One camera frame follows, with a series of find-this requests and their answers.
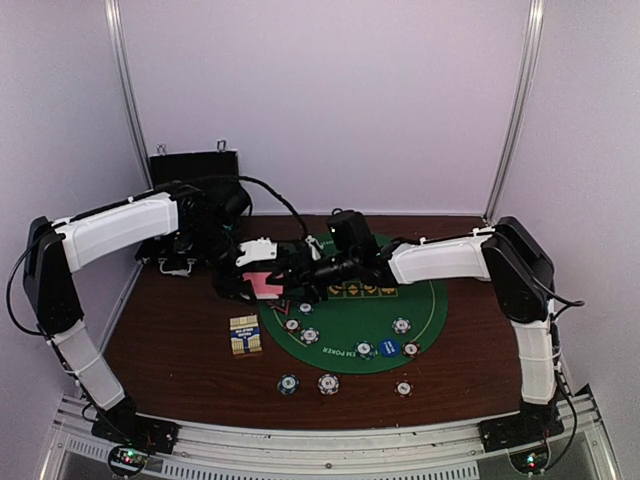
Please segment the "pink playing card deck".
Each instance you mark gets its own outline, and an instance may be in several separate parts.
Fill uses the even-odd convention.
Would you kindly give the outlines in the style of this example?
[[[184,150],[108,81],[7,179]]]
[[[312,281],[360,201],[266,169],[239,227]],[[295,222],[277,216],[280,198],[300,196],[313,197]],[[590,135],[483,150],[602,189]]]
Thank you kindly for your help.
[[[251,289],[257,300],[277,300],[283,293],[282,285],[267,283],[268,272],[245,272],[243,279],[249,281]]]

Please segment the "blue round button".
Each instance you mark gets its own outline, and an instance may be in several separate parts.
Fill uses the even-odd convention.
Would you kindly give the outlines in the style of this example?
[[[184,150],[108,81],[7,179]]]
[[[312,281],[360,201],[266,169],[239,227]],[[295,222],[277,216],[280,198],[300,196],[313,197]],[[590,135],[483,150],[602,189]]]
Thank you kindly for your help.
[[[383,339],[378,343],[378,352],[383,357],[392,358],[401,353],[401,346],[393,338]]]

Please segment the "dark blue chip stack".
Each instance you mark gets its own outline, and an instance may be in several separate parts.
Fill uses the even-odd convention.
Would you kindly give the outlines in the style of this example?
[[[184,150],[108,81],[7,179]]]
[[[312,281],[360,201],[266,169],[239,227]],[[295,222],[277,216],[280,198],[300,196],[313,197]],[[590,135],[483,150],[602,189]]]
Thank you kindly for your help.
[[[300,381],[296,375],[285,374],[279,379],[277,389],[280,394],[289,396],[297,392],[299,385]]]

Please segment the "blue white chip stack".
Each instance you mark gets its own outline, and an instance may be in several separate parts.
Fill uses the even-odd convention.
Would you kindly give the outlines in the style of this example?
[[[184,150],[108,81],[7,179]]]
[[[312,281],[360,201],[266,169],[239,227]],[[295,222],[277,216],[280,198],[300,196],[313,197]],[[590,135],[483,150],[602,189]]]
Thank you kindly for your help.
[[[340,389],[339,378],[331,373],[324,374],[318,378],[317,387],[322,395],[334,395]]]

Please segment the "brown chip stack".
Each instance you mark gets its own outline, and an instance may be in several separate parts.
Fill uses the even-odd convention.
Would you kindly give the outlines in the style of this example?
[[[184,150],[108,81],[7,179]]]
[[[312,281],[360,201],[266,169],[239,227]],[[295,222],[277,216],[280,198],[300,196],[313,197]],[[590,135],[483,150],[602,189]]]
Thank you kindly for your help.
[[[412,395],[413,393],[413,386],[410,382],[408,381],[398,381],[395,384],[394,387],[394,391],[397,395],[399,395],[402,398],[406,398]]]

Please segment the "red triangular dealer marker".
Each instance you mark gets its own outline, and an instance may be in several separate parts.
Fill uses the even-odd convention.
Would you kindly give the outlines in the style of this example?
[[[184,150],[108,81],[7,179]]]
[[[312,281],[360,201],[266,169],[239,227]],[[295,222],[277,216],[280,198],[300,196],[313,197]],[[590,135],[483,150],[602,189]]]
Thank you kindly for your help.
[[[267,306],[276,313],[288,315],[291,309],[291,301],[287,299],[273,299],[266,302]]]

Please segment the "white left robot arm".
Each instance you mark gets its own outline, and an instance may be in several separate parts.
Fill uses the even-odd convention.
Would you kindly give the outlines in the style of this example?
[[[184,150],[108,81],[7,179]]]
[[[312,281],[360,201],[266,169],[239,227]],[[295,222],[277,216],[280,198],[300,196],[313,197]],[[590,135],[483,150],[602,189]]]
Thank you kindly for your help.
[[[23,289],[38,332],[70,369],[106,429],[123,444],[137,442],[144,424],[135,404],[91,340],[73,274],[113,252],[149,239],[183,234],[204,224],[203,192],[174,181],[74,217],[45,217],[30,225]]]

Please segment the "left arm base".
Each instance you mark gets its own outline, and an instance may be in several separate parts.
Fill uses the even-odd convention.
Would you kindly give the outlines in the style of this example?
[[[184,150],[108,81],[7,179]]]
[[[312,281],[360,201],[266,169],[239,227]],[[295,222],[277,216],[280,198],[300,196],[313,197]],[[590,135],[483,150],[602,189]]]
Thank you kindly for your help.
[[[139,416],[134,418],[133,427],[128,433],[104,419],[96,420],[91,428],[94,437],[113,443],[106,462],[119,477],[140,474],[157,453],[172,454],[178,433],[179,426],[174,422]]]

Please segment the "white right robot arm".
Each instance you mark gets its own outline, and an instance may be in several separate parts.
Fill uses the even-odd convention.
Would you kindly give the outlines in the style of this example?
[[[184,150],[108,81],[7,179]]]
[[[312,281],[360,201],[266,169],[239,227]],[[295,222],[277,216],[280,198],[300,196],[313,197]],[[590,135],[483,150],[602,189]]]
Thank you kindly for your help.
[[[560,353],[554,265],[516,218],[504,217],[465,236],[394,239],[384,246],[356,211],[330,217],[327,227],[336,254],[314,257],[311,247],[299,247],[281,259],[272,283],[286,291],[300,289],[305,301],[316,303],[328,287],[352,279],[379,287],[460,278],[490,282],[518,346],[522,385],[513,433],[530,442],[550,426]]]

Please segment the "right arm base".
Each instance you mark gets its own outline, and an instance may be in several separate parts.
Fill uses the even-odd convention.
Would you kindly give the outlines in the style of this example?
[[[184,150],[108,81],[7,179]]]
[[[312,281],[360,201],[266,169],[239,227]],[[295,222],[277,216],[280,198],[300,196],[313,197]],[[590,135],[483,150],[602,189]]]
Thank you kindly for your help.
[[[560,420],[543,421],[522,413],[479,423],[486,453],[505,451],[510,465],[520,474],[535,475],[551,464],[549,440],[565,431]]]

